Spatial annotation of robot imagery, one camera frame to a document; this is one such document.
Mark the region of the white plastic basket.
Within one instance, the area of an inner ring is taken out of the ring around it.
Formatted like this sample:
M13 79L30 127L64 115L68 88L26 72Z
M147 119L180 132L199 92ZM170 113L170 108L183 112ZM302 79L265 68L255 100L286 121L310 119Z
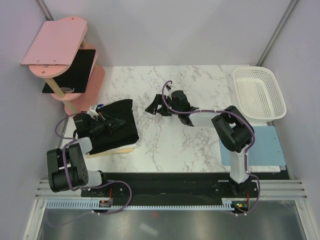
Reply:
M242 66L233 71L234 88L242 113L255 121L283 118L287 107L274 73L260 66Z

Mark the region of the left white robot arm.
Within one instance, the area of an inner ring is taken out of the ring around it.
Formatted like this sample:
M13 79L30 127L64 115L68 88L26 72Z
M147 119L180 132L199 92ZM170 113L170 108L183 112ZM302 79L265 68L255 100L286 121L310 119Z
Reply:
M46 154L50 189L57 193L92 188L95 194L104 197L109 193L110 185L103 180L101 171L87 169L84 155L93 150L99 135L112 135L126 121L103 112L94 116L81 112L72 117L79 137L69 137L70 142L62 148L49 150Z

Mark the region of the wooden board under stack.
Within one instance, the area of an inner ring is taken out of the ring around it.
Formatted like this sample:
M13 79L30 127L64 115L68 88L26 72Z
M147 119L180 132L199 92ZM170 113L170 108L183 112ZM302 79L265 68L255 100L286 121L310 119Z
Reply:
M96 154L87 153L85 156L88 159L91 159L91 158L97 158L97 157L106 156L106 155L126 154L126 153L131 153L133 151L134 151L134 148L132 147L132 148L124 148L124 149L118 149L118 150L108 150L108 151L104 151Z

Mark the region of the black clipboard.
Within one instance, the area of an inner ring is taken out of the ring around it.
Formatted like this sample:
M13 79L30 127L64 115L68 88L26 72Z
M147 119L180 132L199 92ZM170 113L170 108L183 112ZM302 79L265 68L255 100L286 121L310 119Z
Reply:
M53 78L63 93L83 94L86 91L95 55L95 49L79 49L70 68Z

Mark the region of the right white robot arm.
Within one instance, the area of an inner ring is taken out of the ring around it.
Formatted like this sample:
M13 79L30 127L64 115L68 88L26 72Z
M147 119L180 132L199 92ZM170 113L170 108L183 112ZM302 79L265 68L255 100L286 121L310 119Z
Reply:
M229 151L230 178L229 191L235 197L247 191L246 182L250 178L248 171L248 149L255 142L253 127L234 106L224 110L205 110L192 106L182 90L170 95L156 94L153 102L145 109L149 114L163 117L178 116L186 126L214 128L220 142Z

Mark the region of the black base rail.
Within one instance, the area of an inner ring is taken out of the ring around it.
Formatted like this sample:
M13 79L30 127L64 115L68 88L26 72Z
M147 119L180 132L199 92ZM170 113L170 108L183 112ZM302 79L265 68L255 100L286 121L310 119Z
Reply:
M114 180L126 182L132 189L132 197L178 195L208 196L221 198L255 198L257 183L249 177L237 185L228 173L106 173L102 174L104 184Z

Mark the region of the light blue mat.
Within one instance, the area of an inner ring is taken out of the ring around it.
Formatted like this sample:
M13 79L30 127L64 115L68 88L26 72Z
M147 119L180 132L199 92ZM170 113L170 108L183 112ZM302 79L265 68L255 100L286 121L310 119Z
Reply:
M274 126L253 126L255 143L248 151L249 166L285 166L286 161Z

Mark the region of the pink clipboard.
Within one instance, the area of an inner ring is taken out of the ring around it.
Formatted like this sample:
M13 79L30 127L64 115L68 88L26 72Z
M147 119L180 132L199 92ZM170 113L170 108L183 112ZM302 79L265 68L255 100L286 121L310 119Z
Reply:
M80 19L46 21L22 65L70 65L79 49L87 22Z

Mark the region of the black graphic t shirt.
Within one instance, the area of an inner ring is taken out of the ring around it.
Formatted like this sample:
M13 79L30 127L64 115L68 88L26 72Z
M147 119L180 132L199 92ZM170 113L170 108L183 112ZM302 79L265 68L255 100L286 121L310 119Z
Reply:
M122 99L97 110L97 120L90 124L90 155L135 144L139 140L133 115L133 100Z

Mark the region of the pink three tier shelf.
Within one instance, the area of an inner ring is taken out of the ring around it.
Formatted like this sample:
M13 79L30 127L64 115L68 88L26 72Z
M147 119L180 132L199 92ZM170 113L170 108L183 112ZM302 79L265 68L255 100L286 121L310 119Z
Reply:
M62 102L68 115L96 104L105 79L96 47L85 40L87 30L81 17L45 21L21 61L44 79L42 92Z

